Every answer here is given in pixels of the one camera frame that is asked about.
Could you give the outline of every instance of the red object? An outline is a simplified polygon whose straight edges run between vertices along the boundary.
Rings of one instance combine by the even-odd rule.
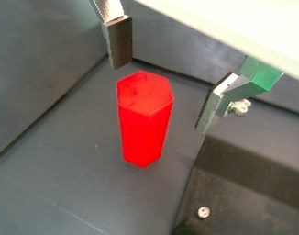
[[[160,156],[172,111],[168,80],[138,72],[116,84],[126,161],[146,167]]]

